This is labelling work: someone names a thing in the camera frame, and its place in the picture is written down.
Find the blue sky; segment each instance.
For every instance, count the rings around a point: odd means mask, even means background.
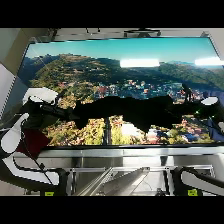
[[[31,44],[26,57],[68,53],[117,60],[144,58],[191,63],[217,56],[209,38],[133,38]]]

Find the yellow-green sticker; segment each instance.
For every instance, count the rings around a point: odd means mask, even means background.
[[[198,196],[196,189],[188,190],[188,196]]]
[[[54,192],[45,192],[45,196],[54,196]]]

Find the red cloth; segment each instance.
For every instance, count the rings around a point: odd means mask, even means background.
[[[48,139],[42,132],[35,129],[25,129],[23,130],[25,135],[25,142],[27,145],[27,149],[32,155],[33,158],[37,159],[41,149],[50,143],[50,139]],[[26,156],[30,157],[26,151],[24,146],[24,142],[21,140],[17,149],[17,152],[21,152]]]

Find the television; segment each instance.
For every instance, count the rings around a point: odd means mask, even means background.
[[[169,95],[182,104],[182,83],[193,93],[193,100],[217,96],[224,103],[224,69],[222,65],[197,65],[196,60],[217,58],[209,37],[157,37],[104,40],[74,40],[30,44],[17,82],[12,88],[4,117],[13,115],[13,99],[33,88],[47,88],[60,93],[66,89],[59,106],[75,107],[77,100],[91,103],[107,96],[146,100]],[[156,60],[156,66],[121,66],[122,61]],[[18,86],[22,94],[18,95]],[[208,127],[193,115],[183,116],[172,129],[152,125],[143,132],[122,116],[90,119],[79,130],[75,122],[57,121],[43,130],[50,146],[102,145],[109,124],[112,145],[214,143]]]

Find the display screen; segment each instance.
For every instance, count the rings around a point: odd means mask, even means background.
[[[183,83],[191,90],[192,102],[218,96],[222,103],[223,67],[195,64],[214,57],[217,53],[210,39],[201,37],[38,43],[30,44],[18,77],[28,88],[46,87],[58,93],[66,89],[59,103],[62,108],[75,108],[77,100],[85,104],[108,96],[147,100],[169,95],[174,104],[183,104]],[[73,121],[57,121],[43,132],[50,145],[101,145],[105,121],[89,119],[81,130]],[[184,115],[173,128],[152,125],[145,132],[122,116],[111,116],[109,121],[112,145],[214,142],[207,126],[193,115]]]

